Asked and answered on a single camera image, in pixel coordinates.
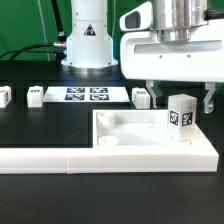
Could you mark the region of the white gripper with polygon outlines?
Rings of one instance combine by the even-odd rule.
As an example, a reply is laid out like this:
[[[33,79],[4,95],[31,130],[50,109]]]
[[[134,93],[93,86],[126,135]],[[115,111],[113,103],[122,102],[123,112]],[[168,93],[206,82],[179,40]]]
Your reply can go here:
[[[206,83],[203,109],[214,110],[216,84],[224,82],[224,16],[205,18],[203,8],[135,8],[120,18],[120,63],[128,79],[147,80],[152,105],[159,81]]]

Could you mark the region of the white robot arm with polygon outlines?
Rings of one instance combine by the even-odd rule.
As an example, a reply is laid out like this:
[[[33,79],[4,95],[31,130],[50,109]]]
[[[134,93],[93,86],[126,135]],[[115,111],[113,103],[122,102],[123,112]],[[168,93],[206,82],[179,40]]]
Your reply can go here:
[[[146,1],[121,16],[124,35],[115,60],[107,0],[71,5],[64,67],[88,74],[119,65],[126,78],[144,80],[154,98],[160,81],[203,82],[204,111],[213,111],[213,94],[224,83],[224,10],[210,10],[207,0]]]

